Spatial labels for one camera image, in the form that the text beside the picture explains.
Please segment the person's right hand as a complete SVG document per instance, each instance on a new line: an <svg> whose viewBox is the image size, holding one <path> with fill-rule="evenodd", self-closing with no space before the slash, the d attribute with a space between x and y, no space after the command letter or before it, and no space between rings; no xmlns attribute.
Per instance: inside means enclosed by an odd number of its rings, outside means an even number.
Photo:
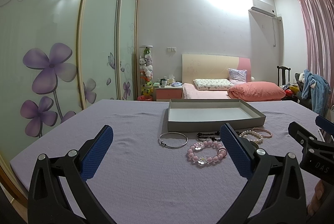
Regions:
<svg viewBox="0 0 334 224"><path fill-rule="evenodd" d="M324 194L324 185L323 185L323 181L320 180L314 189L314 195L312 197L311 202L309 203L309 205L307 206L307 212L310 216L313 216L320 208L321 206L321 197Z"/></svg>

